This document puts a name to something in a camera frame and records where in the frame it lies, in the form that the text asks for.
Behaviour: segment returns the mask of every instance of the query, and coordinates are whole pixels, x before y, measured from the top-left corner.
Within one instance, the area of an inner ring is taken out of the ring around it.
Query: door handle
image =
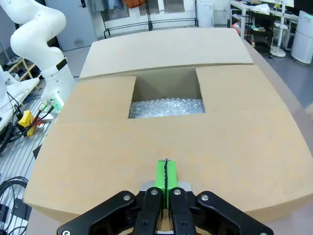
[[[85,2],[85,0],[80,0],[80,2],[81,2],[82,4],[79,5],[79,7],[85,8],[85,7],[86,7],[86,2]]]

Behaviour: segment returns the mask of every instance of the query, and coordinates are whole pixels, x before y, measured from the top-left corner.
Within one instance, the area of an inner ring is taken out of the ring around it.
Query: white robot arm
[[[64,103],[75,81],[61,50],[47,42],[65,28],[65,15],[35,0],[0,0],[0,6],[13,22],[22,24],[11,37],[11,48],[41,70],[46,80],[42,100],[52,97]]]

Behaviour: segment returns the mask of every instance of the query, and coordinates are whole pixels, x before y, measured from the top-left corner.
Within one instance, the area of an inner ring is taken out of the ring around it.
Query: bubble wrap
[[[132,102],[129,118],[151,118],[205,113],[201,99],[167,98]]]

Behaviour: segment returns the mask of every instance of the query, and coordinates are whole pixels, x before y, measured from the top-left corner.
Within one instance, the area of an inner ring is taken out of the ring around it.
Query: gray door
[[[57,36],[63,51],[91,46],[97,41],[87,0],[45,0],[48,7],[62,11],[67,19],[65,29]]]

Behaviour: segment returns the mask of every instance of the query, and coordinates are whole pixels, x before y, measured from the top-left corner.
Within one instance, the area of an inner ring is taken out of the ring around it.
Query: open cardboard box
[[[179,43],[169,50],[164,38]],[[225,41],[236,46],[225,48]],[[114,45],[118,55],[104,56]],[[150,50],[153,63],[144,59]],[[195,194],[212,191],[261,221],[290,213],[312,198],[312,156],[286,105],[251,63],[233,29],[94,43],[82,80],[43,143],[24,201],[67,222],[122,190],[136,194],[155,178],[157,160],[168,158]],[[132,101],[171,97],[202,97],[205,113],[128,118]]]

